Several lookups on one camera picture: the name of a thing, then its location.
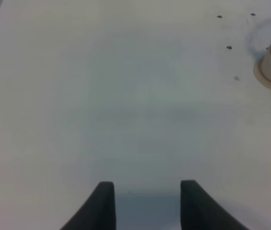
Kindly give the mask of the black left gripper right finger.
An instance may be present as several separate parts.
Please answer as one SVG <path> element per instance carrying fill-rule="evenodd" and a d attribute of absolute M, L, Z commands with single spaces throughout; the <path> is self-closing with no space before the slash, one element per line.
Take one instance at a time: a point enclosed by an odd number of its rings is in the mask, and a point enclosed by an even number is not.
<path fill-rule="evenodd" d="M 246 230 L 195 180 L 181 181 L 180 220 L 183 230 Z"/>

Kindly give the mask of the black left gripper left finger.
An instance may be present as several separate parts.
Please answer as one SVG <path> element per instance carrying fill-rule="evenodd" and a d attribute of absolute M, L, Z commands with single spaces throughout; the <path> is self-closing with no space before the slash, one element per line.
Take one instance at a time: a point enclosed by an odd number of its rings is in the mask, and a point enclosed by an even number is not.
<path fill-rule="evenodd" d="M 115 193 L 112 182 L 100 182 L 63 230 L 115 229 Z"/>

